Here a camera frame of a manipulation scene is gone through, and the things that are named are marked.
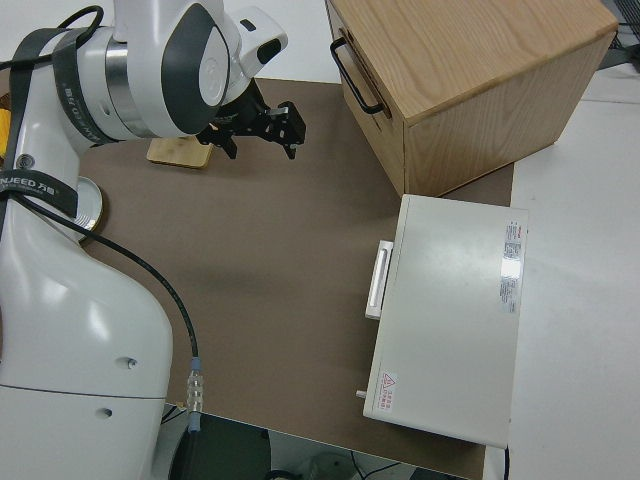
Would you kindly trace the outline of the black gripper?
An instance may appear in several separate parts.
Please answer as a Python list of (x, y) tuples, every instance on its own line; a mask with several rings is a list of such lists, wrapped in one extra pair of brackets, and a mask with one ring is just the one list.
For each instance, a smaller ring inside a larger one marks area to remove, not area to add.
[(270, 107), (257, 83), (250, 82), (241, 95), (219, 108), (196, 138), (201, 144), (219, 146), (230, 159), (236, 159), (238, 149), (233, 136), (256, 136), (278, 143), (294, 160), (299, 145), (305, 141), (306, 124), (293, 102)]

